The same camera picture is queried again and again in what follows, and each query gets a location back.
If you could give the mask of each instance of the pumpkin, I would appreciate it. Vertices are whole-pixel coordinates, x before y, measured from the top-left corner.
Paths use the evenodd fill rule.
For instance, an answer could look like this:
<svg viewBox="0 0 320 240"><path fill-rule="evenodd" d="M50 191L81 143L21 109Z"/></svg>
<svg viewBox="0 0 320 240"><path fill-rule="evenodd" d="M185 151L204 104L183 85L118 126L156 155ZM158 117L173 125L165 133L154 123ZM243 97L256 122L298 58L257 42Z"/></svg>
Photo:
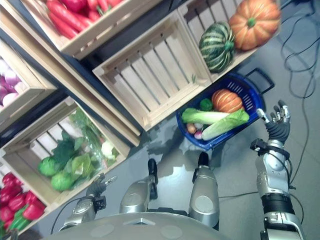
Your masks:
<svg viewBox="0 0 320 240"><path fill-rule="evenodd" d="M280 17L273 0L243 0L229 20L235 47L247 51L265 44L277 31Z"/></svg>
<svg viewBox="0 0 320 240"><path fill-rule="evenodd" d="M235 54L234 40L235 36L226 22L216 22L205 30L199 48L210 72L222 72L231 63Z"/></svg>
<svg viewBox="0 0 320 240"><path fill-rule="evenodd" d="M214 109L218 112L233 113L243 108L241 98L235 92L228 89L220 89L216 91L211 98Z"/></svg>

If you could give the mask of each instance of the green squash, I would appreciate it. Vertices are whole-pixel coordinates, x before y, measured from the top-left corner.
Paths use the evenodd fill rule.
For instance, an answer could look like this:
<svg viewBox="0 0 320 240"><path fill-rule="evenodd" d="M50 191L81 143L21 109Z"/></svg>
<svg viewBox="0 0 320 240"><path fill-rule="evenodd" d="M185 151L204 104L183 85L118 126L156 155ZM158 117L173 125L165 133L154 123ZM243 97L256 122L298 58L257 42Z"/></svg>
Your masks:
<svg viewBox="0 0 320 240"><path fill-rule="evenodd" d="M235 35L226 22L216 22L203 33L200 52L211 73L220 73L229 66L235 54Z"/></svg>

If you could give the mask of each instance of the blue basket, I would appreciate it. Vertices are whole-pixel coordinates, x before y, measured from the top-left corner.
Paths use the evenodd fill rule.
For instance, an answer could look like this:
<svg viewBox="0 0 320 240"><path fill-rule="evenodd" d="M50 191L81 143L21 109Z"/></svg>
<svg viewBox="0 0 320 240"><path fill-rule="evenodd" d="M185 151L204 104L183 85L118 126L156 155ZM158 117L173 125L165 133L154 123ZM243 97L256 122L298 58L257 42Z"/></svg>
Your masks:
<svg viewBox="0 0 320 240"><path fill-rule="evenodd" d="M262 75L263 78L268 82L269 87L267 89L260 91L257 88L257 86L251 80L248 79L248 76L254 72L257 72L260 75ZM232 72L227 73L221 80L215 82L212 86L208 87L206 90L204 90L202 93L200 93L198 96L196 96L194 99L192 99L190 102L188 102L186 105L184 105L176 112L176 120L178 123L178 127L181 130L182 134L184 134L190 142L204 149L205 151L208 151L209 149L212 149L218 144L221 144L222 142L233 137L241 130L245 129L247 126L256 121L259 118L256 113L256 110L259 108L266 110L265 101L262 95L265 92L272 89L274 86L275 84L273 83L273 81L259 68L254 69L246 76L242 76L238 73ZM242 99L245 111L250 116L249 121L211 140L197 140L192 134L187 132L186 124L182 122L182 113L186 108L199 109L200 101L205 98L211 99L213 93L219 89L229 89L230 91L238 94L238 96Z"/></svg>

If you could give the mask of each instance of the cable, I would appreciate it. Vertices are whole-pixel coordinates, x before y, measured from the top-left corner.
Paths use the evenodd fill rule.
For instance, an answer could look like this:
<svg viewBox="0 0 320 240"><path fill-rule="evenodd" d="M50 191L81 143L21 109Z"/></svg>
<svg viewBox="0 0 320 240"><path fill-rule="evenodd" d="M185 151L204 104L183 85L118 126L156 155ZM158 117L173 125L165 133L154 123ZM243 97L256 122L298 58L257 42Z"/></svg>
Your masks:
<svg viewBox="0 0 320 240"><path fill-rule="evenodd" d="M313 95L313 93L315 92L315 89L316 89L315 70L317 68L317 63L318 63L318 60L319 60L319 49L320 49L320 41L319 41L320 40L320 27L319 27L319 25L320 25L320 22L317 21L316 19L310 18L316 13L316 9L315 9L313 1L310 2L310 6L311 6L311 9L312 9L312 11L310 13L295 14L295 15L292 15L292 16L288 17L284 21L282 21L281 24L285 23L289 19L299 17L294 22L294 24L292 26L292 30L291 30L289 36L285 39L285 41L282 41L282 39L278 36L278 40L282 43L280 53L281 53L282 59L284 60L284 68L286 70L288 70L289 73L290 73L289 91L290 91L290 94L292 96L294 96L295 98L302 99L301 108L302 108L302 114L303 114L303 117L304 117L304 120L305 120L305 123L306 123L306 140L305 140L304 145L303 145L303 149L302 149L302 152L301 152L301 155L300 155L298 166L297 166L297 168L295 170L295 173L293 174L289 184L293 183L293 181L295 180L295 178L296 178L296 176L298 174L298 171L299 171L301 163L302 163L302 159L304 157L304 153L306 151L306 147L308 145L309 136L310 136L310 124L309 124L308 116L307 116L307 113L306 113L306 106L305 106L305 102L306 101L305 100L307 98L311 97ZM302 20L310 21L314 25L315 32L316 32L316 35L317 35L317 39L315 41L313 41L313 43L311 45L309 45L308 47L306 47L305 49L303 49L301 51L294 51L293 49L291 49L287 45L287 42L294 35L295 29L296 29L296 25ZM308 49L310 49L314 45L315 45L315 51L314 51L315 52L315 59L314 59L314 61L313 61L313 63L311 65L308 65L304 61L304 59L300 56L300 54L304 53L305 51L307 51ZM284 48L286 48L290 52L290 54L288 56L285 56ZM296 58L297 60L299 60L300 63L303 65L304 69L293 69L290 66L289 62L288 62L291 58ZM307 87L305 89L305 92L304 92L303 96L296 94L294 92L293 88L292 88L292 80L293 80L294 73L302 73L302 72L307 72L310 75L310 79L309 79L309 82L307 84ZM311 93L308 94L308 91L310 90L309 88L310 88L311 85L312 85Z"/></svg>
<svg viewBox="0 0 320 240"><path fill-rule="evenodd" d="M295 195L293 195L293 194L291 194L291 193L290 193L290 195L298 202L298 204L299 204L300 207L301 207L302 217L301 217L301 222L300 222L300 224L302 225L302 223L304 222L304 218L305 218L304 207L302 206L301 202L299 201L299 199L298 199Z"/></svg>
<svg viewBox="0 0 320 240"><path fill-rule="evenodd" d="M232 196L219 196L219 199L237 198L237 197L241 197L241 196L245 196L245 195L249 195L249 194L257 194L257 193L258 193L258 191L251 191L251 192L241 193L241 194L232 195Z"/></svg>
<svg viewBox="0 0 320 240"><path fill-rule="evenodd" d="M70 201L68 201L64 206L63 208L61 208L61 210L59 211L58 215L56 216L54 222L53 222L53 225L51 227L51 231L50 231L50 235L52 235L52 233L54 232L54 228L55 228L55 225L56 225L56 222L60 216L60 214L62 213L62 211L66 208L66 206L68 206L70 203L73 203L74 201L78 201L78 200L82 200L82 199L90 199L92 200L93 198L92 197L89 197L89 196L83 196L83 197L78 197L78 198L75 198L75 199L72 199Z"/></svg>

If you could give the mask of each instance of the small orange pumpkin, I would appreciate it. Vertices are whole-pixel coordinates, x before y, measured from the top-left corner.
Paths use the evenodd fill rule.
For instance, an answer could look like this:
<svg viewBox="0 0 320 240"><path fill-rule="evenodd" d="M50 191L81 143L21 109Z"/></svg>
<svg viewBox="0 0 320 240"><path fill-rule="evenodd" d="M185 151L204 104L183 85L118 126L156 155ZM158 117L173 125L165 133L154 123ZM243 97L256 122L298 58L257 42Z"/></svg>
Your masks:
<svg viewBox="0 0 320 240"><path fill-rule="evenodd" d="M229 20L235 47L247 51L265 44L277 31L280 18L273 0L243 0Z"/></svg>
<svg viewBox="0 0 320 240"><path fill-rule="evenodd" d="M211 98L214 109L218 112L233 113L243 108L242 100L235 92L228 89L216 91Z"/></svg>

